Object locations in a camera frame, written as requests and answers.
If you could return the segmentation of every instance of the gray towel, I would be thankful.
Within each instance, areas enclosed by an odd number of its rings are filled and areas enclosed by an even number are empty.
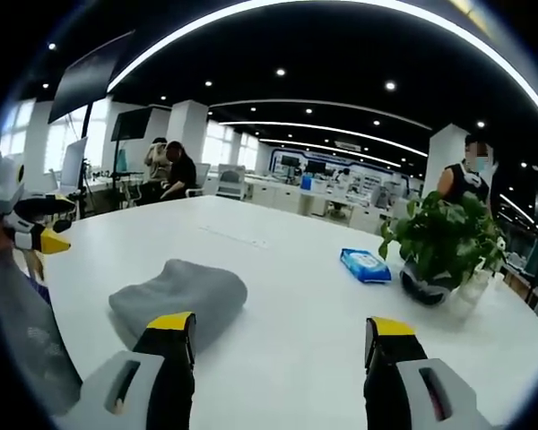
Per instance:
[[[247,288],[235,273],[169,260],[156,278],[111,295],[109,305],[136,339],[162,315],[195,313],[195,352],[199,353],[237,317],[246,300]]]

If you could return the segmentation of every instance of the standing person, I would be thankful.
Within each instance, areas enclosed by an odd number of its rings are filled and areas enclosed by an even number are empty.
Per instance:
[[[165,155],[171,163],[171,170],[161,200],[183,199],[187,189],[195,188],[195,163],[186,154],[183,145],[177,141],[168,144]]]
[[[443,200],[453,204],[460,204],[464,193],[472,193],[490,210],[490,187],[482,179],[484,172],[494,169],[490,149],[482,139],[469,134],[464,140],[464,153],[460,163],[448,166],[442,172],[437,191]]]
[[[140,185],[142,197],[137,201],[138,206],[155,203],[160,200],[163,193],[161,182],[167,181],[169,177],[169,161],[165,156],[165,148],[168,144],[165,137],[157,137],[150,145],[143,164],[150,168],[150,180]]]

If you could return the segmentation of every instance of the chair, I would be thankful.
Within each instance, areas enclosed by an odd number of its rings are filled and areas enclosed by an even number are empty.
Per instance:
[[[243,200],[245,197],[245,167],[220,164],[215,195]]]
[[[207,174],[211,168],[211,164],[197,163],[195,164],[195,184],[197,188],[189,188],[186,190],[186,197],[196,197],[204,195],[204,185],[207,180]]]

